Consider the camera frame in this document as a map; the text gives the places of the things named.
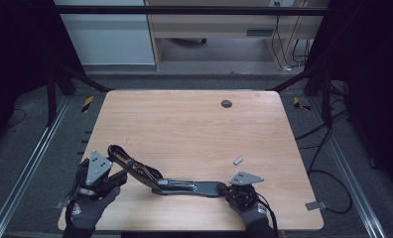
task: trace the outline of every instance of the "black cable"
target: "black cable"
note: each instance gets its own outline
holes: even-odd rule
[[[296,23],[299,22],[299,19],[300,19],[300,18],[301,18],[301,16],[298,16],[298,19],[296,20]],[[274,55],[275,55],[275,57],[276,57],[276,59],[277,59],[278,56],[277,56],[277,53],[276,53],[276,51],[275,51],[275,49],[274,49],[274,38],[275,38],[275,35],[276,35],[276,33],[277,33],[277,37],[278,37],[278,41],[279,41],[279,43],[280,43],[281,52],[282,52],[282,54],[283,54],[283,60],[284,60],[284,62],[285,62],[289,67],[298,66],[298,64],[294,65],[294,64],[291,64],[291,63],[288,63],[288,62],[287,62],[286,55],[284,54],[283,43],[282,43],[281,37],[280,37],[280,32],[279,32],[279,30],[278,30],[279,21],[280,21],[280,15],[277,15],[276,27],[275,27],[275,31],[274,31],[274,34],[273,34],[273,38],[272,38],[272,41],[271,41],[271,47],[273,48],[273,53],[274,53]],[[293,28],[292,36],[293,36],[293,35],[295,34],[295,32],[296,32],[296,27],[297,27],[297,24],[295,24],[295,26],[294,26],[294,28]],[[280,68],[283,68],[283,67],[281,66],[280,61],[277,60],[277,62],[278,62],[279,67],[280,67]]]
[[[274,211],[271,209],[270,204],[268,203],[267,199],[266,199],[262,194],[260,194],[260,193],[258,193],[258,192],[256,192],[256,193],[257,193],[259,196],[261,196],[262,199],[264,199],[264,201],[263,201],[263,200],[259,199],[259,197],[256,197],[256,200],[257,200],[258,202],[260,202],[261,204],[263,204],[263,205],[268,209],[268,211],[270,212],[271,220],[272,220],[272,222],[273,222],[274,233],[276,234],[276,237],[279,237],[279,235],[278,235],[277,218],[276,218],[276,216],[275,216]]]
[[[27,112],[25,110],[23,110],[23,109],[14,109],[14,111],[22,111],[22,112],[24,112],[23,118],[21,118],[18,122],[14,123],[12,125],[7,126],[7,128],[16,126],[16,125],[20,124],[22,121],[24,121],[24,119],[26,119]]]
[[[289,67],[294,67],[294,66],[296,66],[296,65],[293,65],[293,64],[288,63],[287,60],[286,60],[286,56],[285,56],[285,54],[284,54],[283,43],[281,42],[280,32],[278,31],[278,23],[279,23],[279,21],[280,21],[280,16],[277,15],[277,22],[276,22],[275,31],[274,31],[274,34],[273,34],[273,39],[272,39],[272,41],[271,41],[271,47],[273,48],[273,53],[274,53],[274,55],[275,55],[275,57],[276,57],[276,59],[277,59],[278,56],[277,56],[277,53],[276,53],[276,51],[275,51],[275,49],[274,49],[274,38],[275,38],[275,35],[276,35],[276,33],[277,33],[278,41],[280,42],[281,52],[282,52],[282,54],[283,54],[283,60],[284,60],[284,62],[285,62]],[[280,68],[283,68],[283,67],[281,66],[281,63],[280,63],[279,60],[277,60],[277,63],[278,63],[278,65],[279,65]]]
[[[347,110],[343,110],[343,111],[338,112],[337,114],[332,116],[332,118],[331,118],[332,121],[334,121],[337,117],[343,115],[346,112],[347,112]],[[305,138],[307,136],[310,136],[310,135],[314,134],[315,132],[319,131],[323,126],[326,126],[326,125],[327,125],[327,123],[323,123],[323,124],[319,125],[318,127],[312,129],[311,131],[309,131],[309,132],[307,132],[307,133],[305,133],[305,134],[303,134],[303,135],[301,135],[299,137],[296,137],[295,140],[300,140],[300,139],[303,139],[303,138]]]
[[[332,122],[335,122],[336,120],[339,119],[339,118],[338,118],[339,116],[343,115],[343,114],[346,113],[346,112],[347,112],[347,110],[342,110],[342,111],[340,111],[339,113],[337,113],[337,114],[335,114],[334,116],[332,116],[332,120],[331,120],[331,121],[332,121]],[[314,132],[316,132],[316,131],[318,131],[320,128],[322,128],[324,125],[326,125],[326,123],[320,125],[320,126],[317,127],[317,128],[314,128],[314,129],[311,130],[310,132],[308,132],[308,133],[306,133],[305,135],[303,135],[302,137],[300,137],[300,139],[302,139],[302,138],[304,138],[304,137],[306,137],[306,136],[308,136],[308,135],[313,134]],[[334,179],[336,182],[338,182],[338,183],[342,186],[342,188],[345,190],[345,192],[347,193],[347,196],[348,196],[348,200],[349,200],[348,207],[347,207],[345,210],[341,210],[341,211],[335,210],[335,209],[331,209],[331,208],[329,208],[329,207],[327,207],[326,210],[328,210],[328,211],[330,211],[330,212],[332,212],[332,213],[335,213],[335,214],[346,214],[346,213],[348,213],[348,211],[351,209],[352,204],[353,204],[352,196],[351,196],[351,194],[350,194],[348,188],[342,183],[341,180],[339,180],[337,177],[333,176],[332,174],[330,174],[330,173],[328,173],[328,172],[325,172],[325,171],[322,171],[322,170],[313,170],[313,169],[312,169],[312,167],[314,166],[315,161],[316,161],[317,158],[318,158],[318,154],[320,153],[321,148],[322,148],[323,145],[326,143],[326,141],[330,138],[331,133],[332,133],[332,126],[329,126],[329,127],[327,128],[327,132],[326,132],[324,138],[322,139],[321,143],[318,145],[318,149],[317,149],[317,151],[315,152],[314,158],[312,159],[312,161],[311,161],[311,163],[310,163],[310,165],[309,165],[309,168],[308,168],[308,170],[307,170],[307,174],[308,174],[308,177],[310,177],[312,173],[320,173],[320,174],[328,175],[328,176],[330,176],[332,179]]]
[[[335,210],[335,209],[331,209],[331,208],[329,208],[329,207],[327,207],[326,210],[328,210],[328,211],[330,211],[330,212],[332,212],[332,213],[335,213],[335,214],[339,214],[339,215],[344,215],[344,214],[348,213],[348,211],[349,211],[349,210],[351,209],[351,207],[353,206],[353,198],[352,198],[352,196],[351,196],[351,193],[348,191],[347,186],[344,185],[344,183],[342,183],[342,181],[339,180],[337,177],[333,176],[332,174],[330,174],[330,173],[328,173],[328,172],[321,171],[321,170],[311,170],[311,174],[312,174],[312,173],[324,174],[324,175],[327,175],[327,176],[333,178],[336,182],[338,182],[338,183],[342,186],[342,188],[343,188],[343,189],[345,190],[345,192],[347,193],[348,200],[349,200],[349,204],[348,204],[348,207],[347,207],[345,210],[338,211],[338,210]]]
[[[331,132],[331,131],[332,131],[332,127],[330,127],[330,128],[327,129],[326,135],[324,136],[323,140],[321,141],[320,145],[318,146],[318,149],[317,149],[317,151],[315,152],[314,158],[312,159],[311,164],[309,165],[309,168],[308,168],[308,171],[307,171],[308,176],[310,175],[311,170],[312,170],[312,167],[314,166],[314,163],[315,163],[315,161],[316,161],[317,158],[318,158],[318,154],[320,153],[321,148],[322,148],[323,145],[326,143],[327,137],[330,136],[330,132]]]

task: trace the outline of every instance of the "table top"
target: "table top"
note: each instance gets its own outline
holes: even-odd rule
[[[223,107],[223,100],[231,101],[231,107]],[[306,209],[315,196],[277,92],[110,91],[84,159],[92,150],[107,156],[109,145],[122,147],[164,178],[228,184],[241,171],[256,175],[264,181],[253,185],[268,200],[280,230],[324,225],[318,210]],[[243,162],[236,166],[238,157]],[[120,170],[114,165],[111,173]],[[64,214],[60,229],[66,226]],[[128,176],[96,229],[244,230],[244,224],[223,197],[153,194]]]

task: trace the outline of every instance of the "white wall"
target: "white wall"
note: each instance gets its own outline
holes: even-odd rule
[[[55,0],[56,5],[143,6],[143,0]],[[154,65],[145,15],[62,14],[83,65]]]

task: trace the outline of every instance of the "metal bracket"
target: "metal bracket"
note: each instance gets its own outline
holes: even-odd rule
[[[87,180],[85,183],[87,185],[93,184],[98,180],[101,175],[109,171],[113,166],[113,163],[107,160],[105,157],[100,155],[95,150],[91,151],[91,157],[88,165]]]
[[[327,204],[324,201],[312,201],[305,204],[308,210],[315,210],[315,209],[324,209],[328,208]]]
[[[230,183],[234,185],[248,185],[261,181],[264,181],[261,177],[254,176],[246,172],[239,172],[230,180]]]

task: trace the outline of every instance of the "black circular hole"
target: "black circular hole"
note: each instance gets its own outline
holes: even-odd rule
[[[229,108],[232,106],[233,103],[231,103],[230,100],[222,100],[221,101],[221,106],[223,106],[224,108]]]

